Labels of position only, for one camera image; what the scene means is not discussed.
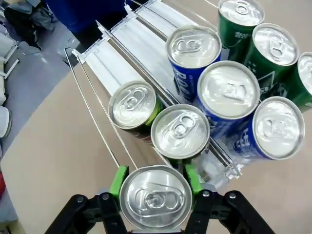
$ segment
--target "gray floor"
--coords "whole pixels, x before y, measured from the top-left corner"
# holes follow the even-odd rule
[[[70,71],[69,67],[58,55],[58,47],[71,33],[61,23],[57,23],[54,32],[45,32],[39,37],[41,53],[33,55],[27,48],[18,49],[11,57],[8,65],[20,59],[6,83],[9,98],[6,107],[12,111],[12,129],[10,134],[2,139],[2,153],[11,145],[12,141],[27,122],[32,113],[53,90],[53,88]]]

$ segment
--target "green gripper pad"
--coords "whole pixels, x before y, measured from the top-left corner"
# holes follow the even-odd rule
[[[197,171],[192,164],[185,164],[184,168],[185,177],[188,180],[193,191],[193,197],[196,197],[196,195],[203,189],[199,182]]]
[[[115,197],[118,203],[119,203],[119,192],[120,192],[121,186],[128,175],[129,175],[129,167],[120,166],[114,177],[111,188],[109,189],[109,192]]]

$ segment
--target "can rim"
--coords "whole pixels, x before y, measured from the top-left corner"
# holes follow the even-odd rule
[[[207,139],[203,142],[202,146],[199,147],[196,151],[194,151],[191,155],[180,156],[180,157],[177,157],[177,156],[172,155],[172,154],[168,154],[164,150],[162,150],[156,144],[156,140],[155,140],[155,137],[154,137],[155,131],[156,131],[156,125],[159,122],[159,120],[164,115],[166,115],[168,112],[172,111],[172,109],[177,109],[178,107],[184,107],[187,110],[194,111],[196,114],[198,114],[199,116],[202,117],[202,119],[204,120],[205,125],[207,127]],[[206,147],[206,145],[208,144],[209,139],[210,139],[210,124],[209,124],[209,121],[208,121],[207,117],[205,116],[205,114],[200,109],[198,109],[197,107],[194,107],[194,106],[189,105],[189,104],[178,104],[178,105],[170,106],[170,107],[167,107],[166,109],[164,109],[162,112],[160,112],[158,114],[158,116],[154,119],[154,122],[153,122],[152,127],[151,127],[151,139],[152,139],[152,143],[153,143],[154,147],[156,148],[156,150],[159,151],[162,155],[164,155],[167,158],[170,158],[170,159],[187,159],[187,158],[192,158],[195,155],[197,155],[198,153],[200,153]]]
[[[157,96],[156,96],[156,92],[154,90],[154,88],[147,82],[145,81],[141,81],[141,80],[134,80],[134,81],[130,81],[130,82],[127,82],[121,86],[119,86],[119,88],[114,92],[114,94],[111,96],[111,99],[109,100],[109,103],[108,103],[108,115],[109,115],[109,118],[111,119],[112,123],[116,126],[116,127],[119,127],[121,129],[124,129],[124,130],[131,130],[131,129],[134,129],[134,128],[137,128],[139,126],[141,126],[142,124],[144,124],[148,118],[150,117],[147,117],[146,119],[144,119],[141,123],[135,125],[135,126],[132,126],[132,127],[125,127],[125,126],[121,126],[119,125],[118,123],[116,123],[116,120],[114,118],[114,114],[113,114],[113,107],[114,107],[114,102],[117,98],[117,96],[127,87],[131,86],[131,85],[134,85],[134,84],[141,84],[141,85],[145,85],[147,87],[149,87],[152,91],[153,91],[153,94],[154,94],[154,104],[153,104],[153,110],[155,109],[156,107],[156,103],[157,103]]]
[[[119,192],[119,206],[120,206],[120,209],[122,211],[122,213],[124,214],[125,218],[129,221],[129,223],[131,223],[133,226],[137,227],[137,228],[142,228],[142,227],[139,227],[137,224],[139,222],[137,222],[136,224],[133,223],[129,217],[125,214],[124,212],[124,209],[123,209],[123,206],[121,205],[121,201],[125,201],[124,197],[122,197],[122,195],[124,194],[123,190],[125,189],[125,187],[127,186],[126,184],[130,183],[131,180],[136,176],[138,175],[139,173],[141,172],[145,172],[145,171],[148,171],[150,168],[152,169],[159,169],[159,170],[164,170],[164,171],[167,171],[169,173],[172,173],[174,176],[176,176],[180,181],[181,183],[184,185],[184,188],[185,188],[185,192],[189,194],[190,196],[190,199],[191,199],[191,202],[189,203],[189,208],[186,208],[186,212],[187,212],[187,215],[185,215],[185,217],[179,222],[177,223],[173,228],[176,228],[178,226],[180,226],[185,220],[186,218],[188,217],[188,214],[191,212],[191,209],[192,209],[192,203],[193,203],[193,192],[192,192],[192,189],[191,189],[191,186],[189,185],[189,183],[187,182],[187,180],[183,177],[182,174],[180,174],[177,170],[175,170],[174,168],[172,167],[169,167],[167,165],[152,165],[152,166],[146,166],[146,167],[141,167],[141,168],[138,168],[136,170],[134,170],[133,172],[131,172],[127,178],[124,180],[124,182],[122,183],[122,186],[120,188],[120,192]]]
[[[306,56],[306,55],[310,55],[312,57],[312,52],[309,52],[309,51],[306,51],[304,53],[302,53],[299,58],[298,58],[298,63],[297,63],[297,69],[298,69],[298,75],[299,75],[299,78],[300,78],[300,81],[303,85],[303,87],[305,88],[305,90],[310,94],[312,95],[312,92],[310,92],[307,87],[304,85],[304,83],[302,82],[302,78],[301,78],[301,75],[299,74],[299,63],[300,63],[300,60],[302,59],[303,56]]]
[[[256,134],[255,134],[255,131],[253,131],[253,137],[255,139],[257,146],[261,149],[261,151],[265,154],[266,157],[273,159],[273,160],[284,160],[284,159],[288,159],[290,157],[293,157],[300,150],[300,148],[303,144],[303,139],[304,139],[305,134],[306,134],[306,129],[305,129],[304,119],[303,119],[303,116],[302,116],[299,108],[292,101],[290,101],[289,99],[287,99],[285,97],[273,96],[273,97],[269,97],[269,98],[265,99],[263,102],[261,102],[259,104],[258,108],[256,109],[254,116],[253,116],[253,122],[252,122],[253,130],[255,130],[255,119],[256,119],[259,111],[261,110],[262,106],[265,105],[267,102],[274,101],[274,100],[285,103],[285,104],[289,105],[290,107],[292,107],[292,109],[294,110],[296,117],[297,117],[297,120],[298,120],[298,123],[299,123],[299,131],[300,131],[300,135],[298,138],[298,144],[295,145],[293,150],[290,151],[288,154],[286,154],[284,156],[277,157],[277,156],[273,156],[273,155],[269,154],[260,146],[260,144],[257,140]]]
[[[209,110],[209,112],[213,113],[215,116],[219,117],[219,118],[222,118],[222,119],[230,119],[230,120],[237,120],[237,119],[241,119],[241,118],[244,118],[246,116],[248,116],[250,113],[252,113],[255,108],[258,106],[258,103],[259,103],[259,100],[260,100],[260,86],[259,86],[259,83],[258,83],[258,80],[257,78],[255,77],[255,75],[252,73],[252,71],[250,71],[245,65],[241,64],[241,63],[238,63],[238,62],[235,62],[235,61],[219,61],[219,62],[215,62],[211,65],[209,65],[200,75],[199,79],[198,79],[198,83],[197,83],[197,90],[200,90],[200,87],[201,87],[201,83],[203,82],[203,79],[205,77],[205,75],[213,70],[214,68],[216,67],[221,67],[221,66],[227,66],[227,65],[231,65],[233,67],[236,67],[238,69],[241,69],[243,72],[245,72],[247,75],[249,75],[252,83],[254,84],[255,86],[255,93],[256,93],[256,98],[255,98],[255,101],[253,103],[253,107],[248,111],[246,112],[245,114],[243,115],[240,115],[240,116],[235,116],[235,117],[228,117],[228,116],[224,116],[224,115],[220,115],[219,113],[215,112],[214,110],[212,110],[208,105],[207,103],[205,103],[203,100],[203,94],[201,92],[198,92],[198,97],[201,101],[201,103],[204,105],[204,107]]]
[[[177,63],[173,58],[172,56],[170,55],[170,44],[173,40],[173,37],[175,36],[175,34],[179,31],[184,31],[184,30],[188,30],[188,29],[198,29],[198,30],[202,30],[202,31],[206,31],[208,33],[210,33],[211,35],[213,35],[217,41],[218,41],[218,45],[219,45],[219,50],[218,50],[218,53],[216,53],[215,57],[209,61],[208,63],[205,63],[205,65],[203,66],[199,66],[199,67],[195,67],[195,68],[189,68],[189,67],[185,67],[179,63]],[[213,61],[215,61],[218,56],[221,54],[221,49],[222,49],[222,42],[221,42],[221,38],[220,36],[218,35],[218,33],[216,31],[214,31],[212,28],[209,28],[209,27],[204,27],[204,26],[199,26],[199,25],[184,25],[184,26],[181,26],[179,28],[177,28],[168,38],[167,38],[167,41],[166,41],[166,52],[167,52],[167,57],[169,59],[169,61],[171,63],[173,63],[174,65],[176,66],[179,66],[181,68],[185,68],[185,69],[199,69],[199,68],[203,68],[203,67],[206,67],[208,66],[209,64],[211,64]]]
[[[236,24],[236,25],[238,25],[238,26],[244,26],[244,27],[254,27],[254,26],[257,26],[257,25],[263,23],[263,21],[264,21],[264,19],[265,19],[265,11],[264,11],[264,8],[260,5],[260,3],[258,3],[258,1],[255,1],[255,0],[244,0],[244,1],[247,1],[247,2],[252,2],[252,3],[254,3],[254,5],[257,6],[257,9],[261,12],[261,14],[262,14],[262,16],[263,16],[263,17],[262,17],[262,20],[261,20],[259,23],[253,24],[253,25],[238,24],[238,23],[233,22],[232,20],[228,19],[227,17],[225,17],[225,15],[222,14],[222,12],[221,12],[221,6],[222,6],[223,3],[225,3],[226,1],[229,1],[229,0],[220,0],[220,1],[219,1],[219,3],[218,3],[218,11],[219,11],[219,13],[220,13],[224,18],[226,18],[226,19],[227,19],[228,21],[230,21],[231,23],[234,23],[234,24]]]
[[[255,35],[256,33],[261,29],[261,28],[265,28],[265,27],[270,27],[270,28],[273,28],[277,31],[279,31],[280,33],[284,34],[290,41],[291,43],[293,44],[294,46],[294,49],[295,49],[295,52],[296,52],[296,56],[293,60],[293,62],[291,63],[288,63],[288,64],[279,64],[279,63],[275,63],[275,62],[272,62],[271,60],[269,60],[267,57],[265,57],[265,55],[259,50],[258,46],[256,45],[255,41],[254,41],[254,38],[255,38]],[[257,48],[257,51],[266,59],[268,60],[269,62],[273,63],[273,64],[276,64],[278,66],[282,66],[282,67],[289,67],[289,66],[292,66],[294,65],[299,57],[300,57],[300,50],[299,50],[299,46],[295,40],[295,38],[284,28],[276,25],[276,24],[273,24],[273,23],[262,23],[262,24],[259,24],[257,25],[254,30],[253,30],[253,44],[255,45],[255,47]]]

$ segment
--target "beige tabletop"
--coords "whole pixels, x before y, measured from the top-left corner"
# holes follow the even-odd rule
[[[202,16],[217,23],[213,5],[183,1],[190,9],[196,7]],[[310,0],[262,0],[260,3],[266,10],[266,22],[288,29],[295,35],[302,52],[311,50]],[[82,70],[77,67],[76,71],[108,144],[118,161],[133,170]],[[109,97],[105,89],[94,74],[91,79],[107,106]],[[312,232],[311,115],[312,111],[305,113],[306,140],[298,155],[285,161],[262,161],[245,167],[243,176],[232,179],[226,189],[241,191],[276,233]],[[162,163],[149,145],[128,133],[120,133],[138,167]],[[69,73],[34,112],[8,149],[1,167],[19,221],[28,234],[44,233],[72,195],[92,198],[111,185],[117,167],[88,114],[72,74]],[[104,233],[102,225],[90,233]],[[227,231],[213,220],[208,233]]]

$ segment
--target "green can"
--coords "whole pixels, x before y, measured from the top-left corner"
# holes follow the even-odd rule
[[[263,23],[253,30],[244,65],[255,74],[259,82],[261,100],[291,70],[298,58],[299,47],[285,29]]]
[[[288,98],[302,113],[312,108],[312,52],[299,57],[292,73],[274,86],[271,96]]]
[[[108,114],[115,126],[150,144],[152,123],[162,109],[153,87],[139,80],[120,86],[108,104]]]
[[[254,28],[264,20],[264,10],[254,0],[221,0],[218,8],[221,60],[242,62]]]

